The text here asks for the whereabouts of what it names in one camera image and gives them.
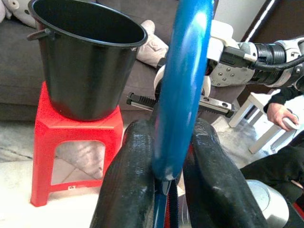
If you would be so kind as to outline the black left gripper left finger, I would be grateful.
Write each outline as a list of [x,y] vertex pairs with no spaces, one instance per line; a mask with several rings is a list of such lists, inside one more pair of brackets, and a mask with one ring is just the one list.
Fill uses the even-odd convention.
[[108,167],[89,228],[152,228],[154,208],[154,127],[129,124]]

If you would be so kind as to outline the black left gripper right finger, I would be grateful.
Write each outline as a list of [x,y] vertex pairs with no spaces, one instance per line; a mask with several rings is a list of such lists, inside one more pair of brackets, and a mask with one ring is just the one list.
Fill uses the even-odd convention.
[[214,127],[198,118],[183,165],[192,228],[268,228],[242,172]]

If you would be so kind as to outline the blue plastic hanger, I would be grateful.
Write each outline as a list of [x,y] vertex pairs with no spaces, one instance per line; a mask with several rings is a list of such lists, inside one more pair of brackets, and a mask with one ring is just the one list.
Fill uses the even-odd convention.
[[152,170],[153,228],[164,228],[167,195],[180,174],[206,72],[214,0],[179,0],[158,102]]

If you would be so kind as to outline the white small table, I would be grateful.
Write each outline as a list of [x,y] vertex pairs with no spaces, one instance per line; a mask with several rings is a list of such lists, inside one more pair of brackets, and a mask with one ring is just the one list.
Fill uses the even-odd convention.
[[281,129],[279,126],[262,119],[266,118],[266,112],[264,112],[263,108],[270,100],[270,98],[278,93],[278,90],[275,90],[272,94],[257,94],[257,93],[250,93],[247,100],[244,104],[240,107],[240,109],[236,112],[236,114],[232,117],[229,121],[229,126],[235,128],[246,116],[246,114],[250,111],[251,108],[256,108],[257,113],[253,115],[252,120],[249,122],[249,125],[255,126],[258,130],[261,131],[262,135],[259,136],[258,139],[255,140],[253,144],[249,146],[249,151],[252,154],[257,153],[261,150],[268,142],[271,142],[277,135],[276,141],[272,143],[270,146],[271,150],[275,150],[279,145],[281,145],[284,141],[291,138],[291,136],[298,132],[299,130],[292,130],[285,131]]

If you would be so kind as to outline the seated person black clothes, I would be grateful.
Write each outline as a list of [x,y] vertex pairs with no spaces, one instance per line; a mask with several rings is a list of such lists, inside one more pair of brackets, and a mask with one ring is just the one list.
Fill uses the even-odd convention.
[[[289,131],[283,118],[298,124],[297,118],[285,107],[286,101],[304,95],[287,87],[273,95],[264,106],[270,122]],[[291,204],[304,197],[304,130],[277,153],[256,160],[240,169],[246,179],[261,181],[280,192]]]

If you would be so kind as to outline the grey long plush toy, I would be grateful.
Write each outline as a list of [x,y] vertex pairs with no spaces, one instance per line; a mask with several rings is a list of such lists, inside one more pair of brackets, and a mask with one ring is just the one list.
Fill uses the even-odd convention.
[[161,58],[166,56],[168,45],[155,35],[155,24],[152,20],[144,21],[141,26],[148,34],[147,41],[140,46],[136,59],[154,68]]

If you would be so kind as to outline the black plastic bucket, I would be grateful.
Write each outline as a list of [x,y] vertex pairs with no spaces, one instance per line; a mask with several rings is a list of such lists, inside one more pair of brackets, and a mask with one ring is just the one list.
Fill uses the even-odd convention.
[[78,121],[105,118],[118,106],[146,30],[109,7],[81,0],[30,0],[48,96]]

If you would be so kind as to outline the dark grey sofa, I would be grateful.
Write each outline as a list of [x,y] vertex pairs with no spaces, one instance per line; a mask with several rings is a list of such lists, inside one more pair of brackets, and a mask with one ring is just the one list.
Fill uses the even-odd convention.
[[[146,20],[155,23],[155,34],[169,44],[178,0],[82,0],[96,2],[117,10],[137,23]],[[34,121],[43,66],[38,42],[27,41],[26,36],[36,28],[23,24],[16,17],[0,23],[0,120]],[[154,96],[155,69],[140,61],[135,62],[124,88],[119,106],[125,122],[148,118],[149,111],[126,104],[130,92]],[[212,87],[210,97],[232,103],[244,90],[244,85]]]

